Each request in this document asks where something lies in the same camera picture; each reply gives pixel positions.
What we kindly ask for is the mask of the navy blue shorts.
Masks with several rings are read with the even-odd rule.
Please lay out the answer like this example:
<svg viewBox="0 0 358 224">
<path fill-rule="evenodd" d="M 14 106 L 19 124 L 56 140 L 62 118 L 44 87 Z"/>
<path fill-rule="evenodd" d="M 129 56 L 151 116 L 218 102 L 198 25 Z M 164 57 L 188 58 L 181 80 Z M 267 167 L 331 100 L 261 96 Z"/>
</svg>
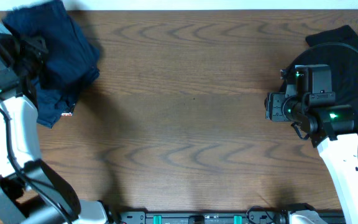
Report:
<svg viewBox="0 0 358 224">
<path fill-rule="evenodd" d="M 40 81 L 43 89 L 75 91 L 99 77 L 99 50 L 88 42 L 62 1 L 15 9 L 2 22 L 14 34 L 44 38 L 48 54 Z"/>
</svg>

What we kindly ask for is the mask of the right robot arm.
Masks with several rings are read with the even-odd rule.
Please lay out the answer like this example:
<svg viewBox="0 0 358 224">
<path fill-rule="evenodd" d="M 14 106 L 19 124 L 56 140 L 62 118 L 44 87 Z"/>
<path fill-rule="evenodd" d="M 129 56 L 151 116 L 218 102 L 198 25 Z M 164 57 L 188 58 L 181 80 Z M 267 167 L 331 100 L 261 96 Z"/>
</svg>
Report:
<svg viewBox="0 0 358 224">
<path fill-rule="evenodd" d="M 333 180 L 346 223 L 358 223 L 358 116 L 336 104 L 329 65 L 296 65 L 282 70 L 284 89 L 268 93 L 265 117 L 290 122 L 311 141 Z"/>
</svg>

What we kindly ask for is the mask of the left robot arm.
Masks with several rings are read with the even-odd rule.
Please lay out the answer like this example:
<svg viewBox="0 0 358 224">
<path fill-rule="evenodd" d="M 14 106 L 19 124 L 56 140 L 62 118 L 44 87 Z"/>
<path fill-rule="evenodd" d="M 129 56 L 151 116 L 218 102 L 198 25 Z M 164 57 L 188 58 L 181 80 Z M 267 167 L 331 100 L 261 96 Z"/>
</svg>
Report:
<svg viewBox="0 0 358 224">
<path fill-rule="evenodd" d="M 78 198 L 42 159 L 33 80 L 48 50 L 41 37 L 14 35 L 0 23 L 0 219 L 4 223 L 111 223 L 100 201 Z"/>
</svg>

